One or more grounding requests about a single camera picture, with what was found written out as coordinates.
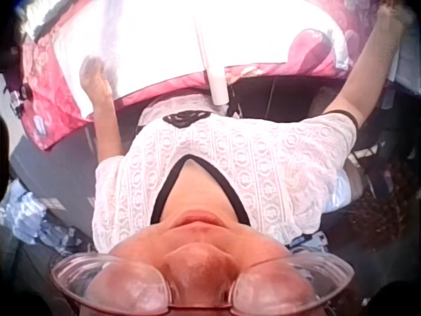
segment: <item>woman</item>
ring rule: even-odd
[[[122,259],[114,266],[114,259],[99,256],[106,268],[85,293],[89,304],[129,313],[169,303],[221,306],[230,296],[239,311],[279,315],[317,306],[346,285],[352,269],[339,258],[327,255],[321,264],[310,255],[295,262],[283,244],[318,229],[408,19],[402,10],[380,7],[358,62],[319,117],[289,124],[236,120],[210,97],[181,92],[144,112],[146,126],[125,156],[101,62],[88,61],[80,81],[93,103],[98,144],[93,239],[101,253]],[[139,292],[132,265],[161,281]],[[341,282],[323,294],[296,266],[326,270],[322,275],[331,278],[325,283],[341,267]],[[249,269],[258,280],[244,279]],[[170,302],[151,286],[160,282]]]

